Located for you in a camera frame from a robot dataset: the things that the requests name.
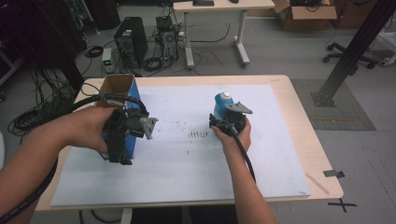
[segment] computer tower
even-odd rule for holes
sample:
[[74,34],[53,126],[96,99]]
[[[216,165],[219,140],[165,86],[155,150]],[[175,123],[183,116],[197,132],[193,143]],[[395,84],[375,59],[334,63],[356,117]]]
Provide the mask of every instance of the computer tower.
[[177,34],[175,30],[161,33],[163,41],[163,60],[172,62],[178,59],[177,52]]
[[143,20],[140,17],[125,17],[114,35],[120,56],[127,55],[133,68],[140,68],[145,60],[149,45]]

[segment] table leg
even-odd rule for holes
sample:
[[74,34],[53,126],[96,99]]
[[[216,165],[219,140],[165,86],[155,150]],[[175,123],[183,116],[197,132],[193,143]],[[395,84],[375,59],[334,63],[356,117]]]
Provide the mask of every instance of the table leg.
[[248,14],[247,10],[243,10],[241,12],[238,36],[235,37],[235,44],[238,48],[239,54],[241,55],[243,67],[245,67],[247,64],[250,64],[250,60],[248,58],[247,52],[245,51],[244,44],[242,43],[242,38],[244,37],[245,21],[247,18],[247,14]]
[[186,62],[187,62],[187,67],[189,69],[192,69],[194,67],[194,59],[192,57],[192,49],[191,49],[191,42],[190,42],[190,31],[189,31],[189,25],[188,25],[188,20],[189,20],[189,13],[185,12],[184,13],[184,35],[186,38]]
[[120,224],[130,224],[132,220],[132,213],[133,213],[132,208],[124,208],[122,210],[122,217]]

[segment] desk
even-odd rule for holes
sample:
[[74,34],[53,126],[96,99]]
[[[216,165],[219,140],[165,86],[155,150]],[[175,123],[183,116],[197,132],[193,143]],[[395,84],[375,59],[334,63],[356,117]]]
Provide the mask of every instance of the desk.
[[[89,79],[89,83],[100,86],[102,78]],[[291,141],[303,167],[306,181],[311,191],[310,196],[284,197],[268,199],[268,202],[293,201],[293,200],[316,200],[338,199],[343,196],[343,190],[336,177],[326,177],[323,171],[331,170],[332,167],[324,153],[322,146],[306,116],[297,94],[286,76],[232,76],[232,77],[140,77],[137,79],[140,87],[161,86],[197,86],[197,85],[220,85],[220,84],[267,84],[277,99],[280,111],[283,115]],[[80,93],[78,100],[84,96]],[[65,148],[59,157],[58,170],[48,189],[41,196],[36,211],[49,211],[61,209],[87,209],[109,207],[143,207],[143,206],[166,206],[167,203],[151,204],[111,204],[90,206],[51,206],[51,200],[60,179],[60,173],[64,167],[65,159],[71,147]],[[172,205],[189,205],[188,203]]]
[[242,38],[245,29],[245,20],[249,9],[267,9],[274,8],[274,3],[271,0],[240,0],[238,4],[231,3],[229,0],[215,0],[213,7],[194,7],[192,2],[174,3],[174,9],[177,12],[184,13],[184,29],[186,37],[186,62],[187,66],[192,69],[194,67],[194,60],[192,58],[191,37],[189,23],[193,20],[193,15],[199,16],[199,20],[194,21],[194,24],[201,23],[230,23],[239,21],[238,36],[235,37],[235,44],[237,46],[239,55],[242,59],[242,66],[250,64],[250,60],[242,43]]

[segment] black marks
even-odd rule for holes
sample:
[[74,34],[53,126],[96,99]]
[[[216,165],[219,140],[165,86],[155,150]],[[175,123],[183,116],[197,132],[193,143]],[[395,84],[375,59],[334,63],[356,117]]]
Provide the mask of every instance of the black marks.
[[202,138],[202,137],[207,137],[208,132],[207,131],[202,131],[202,130],[191,130],[189,133],[189,138]]

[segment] black tape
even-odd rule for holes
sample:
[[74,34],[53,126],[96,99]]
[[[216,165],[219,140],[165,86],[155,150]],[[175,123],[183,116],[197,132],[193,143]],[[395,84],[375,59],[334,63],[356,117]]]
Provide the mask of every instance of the black tape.
[[345,213],[347,212],[347,209],[346,209],[347,206],[350,206],[350,207],[357,207],[357,205],[354,204],[354,203],[344,203],[344,202],[343,202],[343,199],[339,199],[339,200],[340,200],[340,203],[327,203],[327,204],[328,204],[328,205],[342,206]]
[[336,176],[338,179],[339,179],[339,178],[342,178],[342,177],[345,177],[344,172],[342,172],[342,171],[337,172],[336,170],[323,171],[323,174],[324,174],[326,177],[329,177],[329,176]]

